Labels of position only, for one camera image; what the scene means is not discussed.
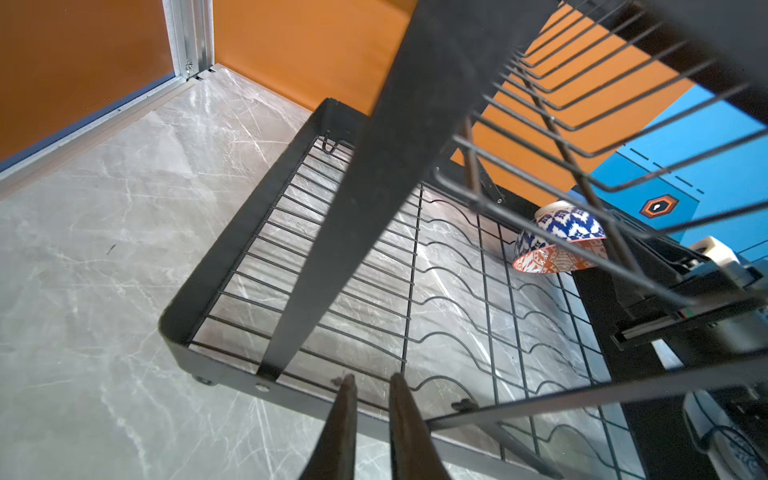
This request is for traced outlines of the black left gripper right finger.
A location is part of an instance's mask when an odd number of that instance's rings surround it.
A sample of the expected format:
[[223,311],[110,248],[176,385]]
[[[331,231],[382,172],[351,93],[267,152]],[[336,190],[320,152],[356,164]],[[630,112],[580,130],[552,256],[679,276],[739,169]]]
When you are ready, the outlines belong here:
[[388,410],[392,478],[450,479],[400,373],[390,378]]

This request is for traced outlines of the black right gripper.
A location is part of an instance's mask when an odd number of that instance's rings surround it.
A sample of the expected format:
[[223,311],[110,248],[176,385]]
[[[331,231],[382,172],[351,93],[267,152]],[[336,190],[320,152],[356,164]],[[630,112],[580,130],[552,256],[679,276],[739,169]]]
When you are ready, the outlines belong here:
[[754,358],[767,381],[767,262],[695,270],[698,254],[665,239],[628,239],[608,249],[618,313],[610,330],[620,351],[664,342],[685,367]]

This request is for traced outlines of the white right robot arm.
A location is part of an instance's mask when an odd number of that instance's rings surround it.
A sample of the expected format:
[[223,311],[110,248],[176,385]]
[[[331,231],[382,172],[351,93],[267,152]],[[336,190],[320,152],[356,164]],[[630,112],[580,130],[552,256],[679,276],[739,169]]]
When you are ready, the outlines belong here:
[[[643,273],[691,299],[681,306],[612,275],[616,297],[595,309],[607,364],[617,380],[666,369],[720,364],[767,349],[767,263],[709,247],[692,250],[665,238],[629,243]],[[767,381],[689,391],[685,396],[631,402],[629,428],[647,473],[658,477],[667,451],[683,454],[683,471],[707,473],[693,456],[710,456],[724,478],[767,476]]]

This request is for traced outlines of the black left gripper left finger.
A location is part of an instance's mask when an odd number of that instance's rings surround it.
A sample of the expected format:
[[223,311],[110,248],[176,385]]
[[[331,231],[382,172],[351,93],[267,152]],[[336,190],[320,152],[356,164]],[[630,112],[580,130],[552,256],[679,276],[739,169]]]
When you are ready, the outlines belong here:
[[352,374],[339,382],[329,416],[300,479],[353,479],[357,435],[357,386]]

